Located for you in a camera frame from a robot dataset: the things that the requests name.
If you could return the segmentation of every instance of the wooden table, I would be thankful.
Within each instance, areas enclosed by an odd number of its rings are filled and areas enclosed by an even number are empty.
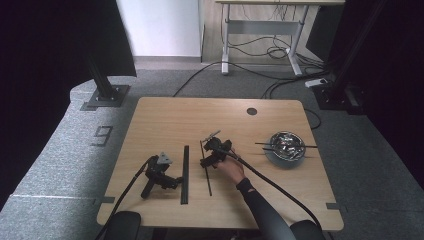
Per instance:
[[[228,74],[229,34],[255,34],[255,35],[292,35],[293,41],[290,48],[286,49],[290,64],[296,75],[302,75],[296,58],[296,48],[299,43],[303,25],[310,5],[343,5],[345,0],[215,0],[225,5],[224,47],[222,51],[222,74]],[[232,4],[245,5],[303,5],[303,14],[298,22],[295,21],[252,21],[230,19],[230,6]]]
[[[255,108],[256,115],[249,115]],[[259,172],[279,184],[305,204],[320,220],[324,230],[341,230],[343,220],[318,149],[307,149],[305,161],[297,168],[282,169],[264,155],[261,145],[274,133],[290,131],[306,145],[315,145],[302,104],[295,100],[251,100],[208,98],[141,98],[128,129],[106,197],[115,203],[122,191],[151,156],[165,152],[173,161],[166,174],[182,176],[183,150],[190,146],[189,200],[180,204],[181,186],[162,189],[155,186],[147,200],[140,193],[148,178],[142,174],[118,211],[139,212],[142,225],[158,227],[257,228],[241,194],[218,170],[209,168],[212,196],[209,196],[204,169],[200,166],[200,140],[212,132],[222,141],[230,139],[236,153]],[[246,176],[256,189],[289,223],[309,219],[300,207],[258,178],[248,169]],[[114,204],[103,203],[97,220],[104,224]]]

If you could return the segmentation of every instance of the white wall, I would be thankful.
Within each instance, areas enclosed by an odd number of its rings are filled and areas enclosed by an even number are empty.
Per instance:
[[[200,57],[199,0],[117,0],[133,56]]]

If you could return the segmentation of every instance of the table top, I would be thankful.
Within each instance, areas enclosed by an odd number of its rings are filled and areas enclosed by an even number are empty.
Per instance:
[[[249,115],[255,108],[256,115]],[[139,212],[142,225],[157,227],[257,228],[241,194],[221,173],[209,168],[212,196],[206,181],[200,140],[221,130],[219,139],[231,140],[236,153],[256,170],[280,185],[306,205],[324,230],[341,230],[339,210],[327,209],[336,203],[318,149],[307,149],[304,162],[294,169],[282,169],[265,156],[262,145],[274,133],[290,131],[306,145],[315,145],[302,104],[296,100],[155,98],[138,102],[105,197],[115,203],[141,165],[151,156],[165,152],[173,161],[166,175],[182,176],[184,146],[190,146],[188,204],[180,204],[181,186],[162,189],[154,186],[148,199],[140,193],[148,178],[137,179],[118,211]],[[310,219],[295,203],[245,169],[253,186],[289,223]],[[103,203],[97,220],[104,224],[114,204]]]
[[[251,4],[251,5],[343,5],[345,0],[215,0],[222,4]]]

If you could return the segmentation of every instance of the table leg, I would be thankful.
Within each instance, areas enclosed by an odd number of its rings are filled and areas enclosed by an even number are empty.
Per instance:
[[[230,22],[230,4],[224,4],[224,7],[226,9],[226,18],[225,18],[225,25],[224,25],[224,47],[222,49],[222,74],[228,75],[228,55],[229,55],[229,48],[228,48],[228,24]]]
[[[293,42],[290,48],[287,48],[287,56],[290,60],[290,63],[292,65],[293,71],[296,75],[302,75],[302,71],[300,70],[299,64],[297,63],[296,59],[296,48],[297,44],[299,43],[300,35],[302,33],[303,26],[305,25],[305,19],[306,15],[308,14],[309,6],[305,5],[303,6],[303,15],[302,18],[299,21],[299,25],[296,30],[296,34],[293,36]]]

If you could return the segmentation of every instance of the black sleeve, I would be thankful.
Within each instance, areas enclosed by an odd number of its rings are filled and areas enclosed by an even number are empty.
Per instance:
[[[249,192],[250,189],[254,189],[249,179],[243,179],[236,187],[243,195],[259,230],[267,240],[296,239],[284,219],[265,198],[256,190]]]

